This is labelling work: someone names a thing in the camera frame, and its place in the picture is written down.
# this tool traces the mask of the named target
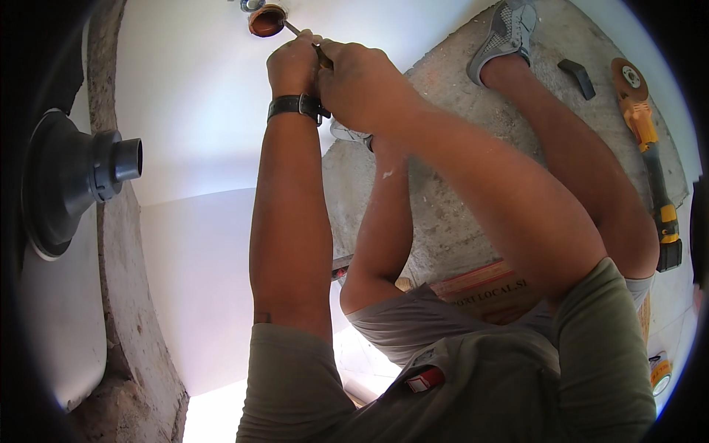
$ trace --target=hand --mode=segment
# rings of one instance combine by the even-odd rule
[[[268,57],[266,68],[274,99],[303,93],[317,96],[315,77],[320,65],[313,43],[321,40],[319,35],[304,29],[295,40],[281,46]]]
[[[320,100],[348,128],[380,135],[393,130],[411,112],[432,106],[384,51],[327,39],[320,48],[335,65],[318,73]]]

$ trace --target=yellow angle grinder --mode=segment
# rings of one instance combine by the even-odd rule
[[[613,59],[610,70],[613,72],[620,112],[623,113],[627,126],[635,134],[647,170],[652,195],[652,217],[660,241],[657,270],[668,271],[682,263],[682,240],[679,238],[677,212],[667,196],[657,149],[657,132],[652,124],[652,110],[647,103],[647,83],[640,71],[626,59]]]

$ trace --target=sneaker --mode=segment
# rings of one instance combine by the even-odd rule
[[[359,143],[366,146],[370,152],[372,151],[370,146],[372,143],[372,134],[360,133],[356,130],[351,130],[337,120],[333,120],[330,125],[330,134],[338,140]]]
[[[480,69],[489,60],[507,54],[519,54],[530,64],[530,35],[537,25],[532,0],[505,0],[497,6],[485,43],[468,63],[468,77],[478,86]]]

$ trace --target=black watch strap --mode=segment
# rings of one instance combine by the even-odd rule
[[[330,118],[330,112],[323,108],[320,99],[305,94],[280,96],[273,99],[268,107],[268,120],[284,112],[297,112],[304,116],[309,116],[318,126],[323,124],[323,116]]]

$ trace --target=cutting disc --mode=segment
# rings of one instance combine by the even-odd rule
[[[619,98],[630,97],[635,101],[647,100],[645,78],[631,62],[624,58],[614,58],[610,63],[610,70],[613,72],[613,83]]]

